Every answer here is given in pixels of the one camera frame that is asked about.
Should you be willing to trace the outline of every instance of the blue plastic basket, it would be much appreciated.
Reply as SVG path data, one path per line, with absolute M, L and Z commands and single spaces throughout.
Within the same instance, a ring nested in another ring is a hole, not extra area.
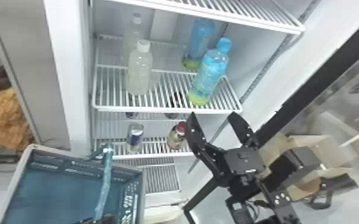
M 70 224 L 93 217 L 102 178 L 100 163 L 30 145 L 10 183 L 0 223 Z M 144 182 L 141 169 L 113 163 L 104 214 L 117 216 L 121 224 L 141 224 Z

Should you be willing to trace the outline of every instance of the blue bottle cap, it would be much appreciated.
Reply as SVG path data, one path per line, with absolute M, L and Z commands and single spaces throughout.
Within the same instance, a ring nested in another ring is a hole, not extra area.
M 217 43 L 217 49 L 221 52 L 227 53 L 230 51 L 232 45 L 233 43 L 229 38 L 220 38 Z

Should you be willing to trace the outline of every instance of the bottle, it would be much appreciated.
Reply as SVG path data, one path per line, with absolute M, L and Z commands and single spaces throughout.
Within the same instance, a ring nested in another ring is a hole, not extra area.
M 187 69 L 198 69 L 203 54 L 208 49 L 211 36 L 214 33 L 214 23 L 206 18 L 198 18 L 192 28 L 190 43 L 182 58 L 182 64 Z
M 126 90 L 132 95 L 146 94 L 149 90 L 153 57 L 149 52 L 150 42 L 138 40 L 137 48 L 129 56 Z
M 167 145 L 170 150 L 178 150 L 184 147 L 185 143 L 185 122 L 175 125 L 168 135 Z
M 142 26 L 142 16 L 139 13 L 133 13 L 132 21 L 125 27 L 122 40 L 122 56 L 124 65 L 128 65 L 129 55 L 137 47 L 137 42 L 144 39 L 144 29 Z
M 221 38 L 217 49 L 208 50 L 203 57 L 197 76 L 193 79 L 188 94 L 189 100 L 196 105 L 205 105 L 225 74 L 229 58 L 227 52 L 231 49 L 231 40 Z
M 139 153 L 142 151 L 143 125 L 139 123 L 131 123 L 126 134 L 126 150 L 131 153 Z

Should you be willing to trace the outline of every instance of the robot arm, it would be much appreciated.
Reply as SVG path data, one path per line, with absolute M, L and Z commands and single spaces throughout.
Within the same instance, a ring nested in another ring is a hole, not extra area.
M 300 223 L 286 188 L 316 169 L 320 165 L 319 159 L 308 147 L 291 148 L 269 165 L 271 174 L 261 179 L 258 174 L 267 167 L 258 153 L 255 133 L 240 115 L 232 113 L 227 119 L 242 143 L 240 148 L 223 150 L 206 142 L 195 114 L 187 119 L 185 137 L 188 144 L 213 174 L 206 186 L 208 189 L 201 190 L 184 206 L 188 221 L 194 223 L 189 211 L 219 186 L 227 188 L 231 194 L 225 203 L 236 224 L 254 223 L 245 201 L 260 192 L 267 201 L 265 207 L 272 209 L 275 215 L 258 223 Z M 235 204 L 241 204 L 241 208 L 235 209 Z

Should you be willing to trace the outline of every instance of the blue bottle label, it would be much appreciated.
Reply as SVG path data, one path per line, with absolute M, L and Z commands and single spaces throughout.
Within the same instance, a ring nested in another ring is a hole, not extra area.
M 209 63 L 209 59 L 204 58 L 199 72 L 193 80 L 192 91 L 200 97 L 208 98 L 225 73 L 226 66 L 225 63 Z
M 129 145 L 132 146 L 137 146 L 140 145 L 142 143 L 142 134 L 137 135 L 137 134 L 132 134 L 128 139 L 127 139 L 127 143 Z

